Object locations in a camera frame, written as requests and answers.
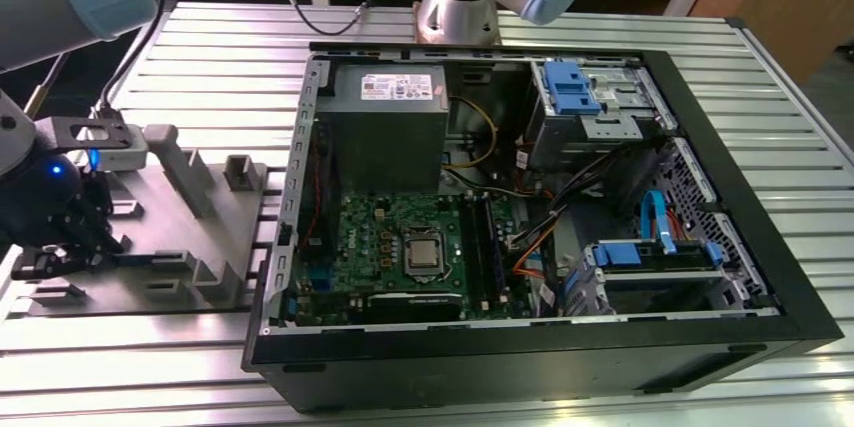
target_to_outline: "metal table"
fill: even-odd
[[[341,25],[351,15],[349,8],[309,9],[325,24]],[[16,312],[28,300],[18,297],[30,286],[12,283],[0,300],[0,419],[38,426],[846,425],[854,418],[853,156],[753,35],[718,19],[617,15],[567,15],[547,27],[503,15],[501,26],[509,45],[672,53],[849,338],[689,394],[309,418],[261,377],[241,371],[246,312],[22,318]],[[203,149],[208,162],[241,152],[275,167],[253,272],[275,232],[307,42],[315,38],[289,7],[179,4],[115,101],[128,122],[178,124],[180,143]],[[411,42],[410,11],[375,9],[339,40]]]

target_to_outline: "blue drive latch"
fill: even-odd
[[[546,85],[561,115],[599,115],[602,105],[590,95],[590,79],[575,62],[546,62]]]

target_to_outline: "blue plastic clip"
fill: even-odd
[[[590,95],[590,80],[575,62],[546,62],[546,83],[561,115],[598,115],[602,105]]]
[[[633,242],[609,242],[601,247],[605,247],[611,265],[641,265],[638,247]]]
[[[609,265],[609,254],[602,246],[597,246],[593,248],[593,258],[597,261],[597,267]]]
[[[724,252],[717,242],[706,242],[706,253],[709,254],[712,265],[717,267],[724,264]]]
[[[653,236],[653,223],[650,221],[650,210],[656,214],[656,230],[658,238],[665,246],[665,254],[676,254],[677,246],[673,243],[670,235],[670,222],[668,221],[668,203],[661,190],[649,190],[644,196],[641,203],[641,235],[645,239],[656,238]]]

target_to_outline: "chip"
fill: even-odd
[[[439,265],[439,244],[434,240],[410,242],[410,266],[435,267]]]

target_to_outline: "metal bracket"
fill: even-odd
[[[581,115],[582,125],[590,140],[641,140],[644,134],[634,117],[627,112],[602,114],[595,117]]]
[[[79,139],[82,129],[87,129],[96,138]],[[64,154],[74,150],[124,149],[134,143],[127,125],[111,119],[47,117],[36,121],[36,130],[47,155]]]

